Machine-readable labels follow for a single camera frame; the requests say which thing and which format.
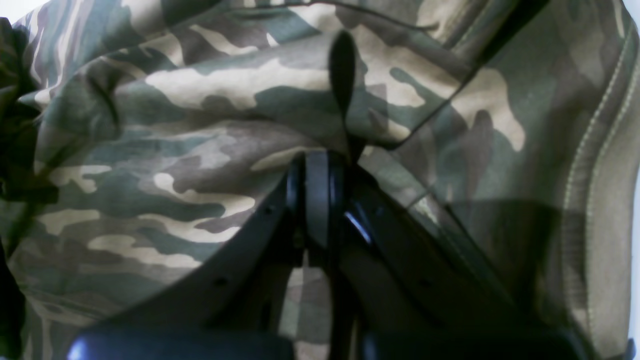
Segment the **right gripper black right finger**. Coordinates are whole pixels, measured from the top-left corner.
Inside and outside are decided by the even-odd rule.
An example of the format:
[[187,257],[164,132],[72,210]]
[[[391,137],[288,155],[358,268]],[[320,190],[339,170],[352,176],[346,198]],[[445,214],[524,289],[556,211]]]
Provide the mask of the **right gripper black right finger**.
[[329,266],[359,319],[359,360],[587,360],[579,338],[544,325],[466,274],[365,171],[327,155]]

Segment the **image right gripper black left finger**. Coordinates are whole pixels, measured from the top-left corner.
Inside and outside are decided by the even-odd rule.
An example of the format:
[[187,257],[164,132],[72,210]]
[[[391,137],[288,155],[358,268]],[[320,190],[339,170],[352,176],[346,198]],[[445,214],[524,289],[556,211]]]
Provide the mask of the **image right gripper black left finger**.
[[291,272],[308,239],[326,244],[330,160],[300,152],[215,255],[168,289],[82,330],[69,360],[293,360],[279,335]]

